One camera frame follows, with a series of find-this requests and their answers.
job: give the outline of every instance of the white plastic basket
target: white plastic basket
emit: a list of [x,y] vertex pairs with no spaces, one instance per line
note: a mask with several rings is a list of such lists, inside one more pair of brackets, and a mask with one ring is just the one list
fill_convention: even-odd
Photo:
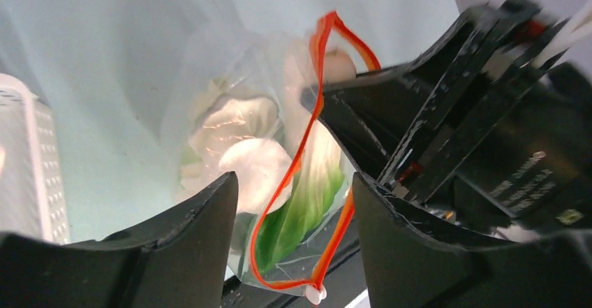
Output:
[[70,241],[52,111],[0,74],[0,231]]

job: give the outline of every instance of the orange bag rim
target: orange bag rim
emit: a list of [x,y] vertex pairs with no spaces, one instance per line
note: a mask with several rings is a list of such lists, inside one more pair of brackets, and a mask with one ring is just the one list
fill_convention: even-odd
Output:
[[340,36],[345,38],[360,54],[363,58],[364,63],[366,64],[368,71],[374,71],[380,69],[380,63],[378,59],[374,55],[374,53],[370,50],[370,48],[360,40],[352,31],[350,31],[341,18],[337,15],[336,11],[331,11],[325,16],[321,17],[317,21],[317,27],[315,33],[311,36],[309,41],[309,52],[311,54],[311,58],[313,61],[313,67],[315,69],[318,81],[318,92],[317,92],[317,100],[315,104],[315,108],[313,109],[313,113],[309,120],[309,123],[306,126],[306,130],[304,135],[302,136],[302,140],[298,146],[298,150],[296,151],[296,155],[290,163],[290,167],[288,171],[284,175],[281,183],[278,185],[274,195],[272,196],[271,200],[268,202],[263,214],[257,220],[257,224],[253,229],[251,234],[251,241],[249,245],[249,261],[250,261],[250,268],[255,276],[255,278],[263,285],[268,287],[272,290],[288,290],[292,288],[297,288],[300,286],[310,285],[313,286],[317,291],[320,291],[323,285],[323,280],[337,250],[337,247],[345,234],[351,219],[353,218],[354,214],[354,207],[353,207],[353,195],[352,190],[350,189],[348,192],[348,196],[346,199],[345,205],[343,205],[343,210],[341,211],[341,215],[339,217],[339,221],[337,222],[337,227],[331,236],[331,240],[329,244],[325,248],[323,254],[321,255],[317,265],[314,267],[313,273],[310,279],[298,279],[298,280],[289,280],[289,281],[265,281],[263,276],[259,272],[259,267],[257,266],[256,260],[256,244],[257,238],[259,234],[259,229],[265,220],[265,217],[268,215],[269,209],[271,208],[273,202],[279,197],[279,194],[282,192],[283,186],[287,185],[289,179],[292,178],[292,175],[295,173],[295,170],[299,167],[300,161],[302,160],[302,155],[304,152],[304,147],[306,146],[306,142],[309,139],[309,135],[312,129],[314,122],[317,120],[320,112],[323,109],[324,101],[323,101],[323,68],[325,64],[325,51],[327,48],[327,42],[329,40],[329,36],[331,31],[335,30]]

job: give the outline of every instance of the clear plastic bag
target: clear plastic bag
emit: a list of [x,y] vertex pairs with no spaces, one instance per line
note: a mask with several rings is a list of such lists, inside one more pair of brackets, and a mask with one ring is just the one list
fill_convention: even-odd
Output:
[[[228,265],[244,283],[293,295],[321,292],[353,215],[351,199],[346,202],[353,167],[316,121],[323,108],[317,84],[356,74],[341,45],[327,49],[333,29],[360,52],[369,70],[379,67],[335,12],[319,20],[310,38],[260,37],[217,27],[202,33],[198,44],[212,44],[211,58],[186,59],[181,79],[195,86],[178,86],[172,96],[177,104],[165,118],[165,143],[178,144],[188,135],[177,149],[182,154],[177,201],[224,172],[237,173]],[[230,60],[226,69],[223,60]],[[312,91],[313,101],[302,101],[306,91]],[[319,235],[327,230],[333,236]]]

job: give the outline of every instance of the ziplock bag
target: ziplock bag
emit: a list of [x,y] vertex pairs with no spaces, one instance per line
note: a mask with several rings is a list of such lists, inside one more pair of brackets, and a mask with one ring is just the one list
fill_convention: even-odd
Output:
[[[350,46],[334,40],[333,31]],[[320,93],[323,82],[355,77],[344,48],[358,51],[370,71],[380,65],[335,12],[319,19],[308,39],[261,37],[229,28],[207,32],[202,39],[215,42],[210,58],[193,68],[188,58],[190,70],[182,78],[193,78],[197,85],[173,95],[175,102],[188,105],[177,104],[163,127],[163,136],[189,130],[179,149],[177,200],[235,171],[239,200],[229,267],[246,284],[319,301],[326,295],[323,277],[353,215],[347,197],[353,167],[316,121],[323,109]],[[207,65],[225,58],[233,62],[220,73]],[[300,100],[313,87],[315,101],[304,104],[313,107],[311,112]],[[173,130],[172,125],[182,127]],[[333,230],[333,236],[319,235],[326,230]]]

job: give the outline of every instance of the plastic bag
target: plastic bag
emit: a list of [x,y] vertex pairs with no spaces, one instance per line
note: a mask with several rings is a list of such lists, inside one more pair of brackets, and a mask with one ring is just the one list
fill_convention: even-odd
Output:
[[[196,60],[189,57],[183,81],[194,78],[208,83],[207,88],[196,93],[192,90],[202,84],[185,86],[173,96],[175,102],[190,100],[189,109],[177,104],[169,111],[171,123],[163,128],[163,135],[176,135],[173,138],[189,130],[179,149],[177,201],[226,171],[237,173],[239,201],[228,265],[244,283],[293,295],[320,292],[353,215],[351,199],[346,202],[353,167],[316,121],[323,108],[318,95],[323,81],[356,74],[341,48],[325,54],[333,29],[360,53],[369,70],[379,68],[368,47],[332,12],[318,21],[310,39],[248,36],[230,28],[204,33],[203,41],[218,46],[212,46],[211,59],[202,62],[235,62],[226,71],[208,68],[204,74],[195,71],[204,65],[192,68],[191,60]],[[305,91],[312,91],[314,101],[302,101]],[[188,123],[173,123],[179,118]],[[172,125],[181,127],[172,130]],[[319,235],[329,229],[333,236]]]

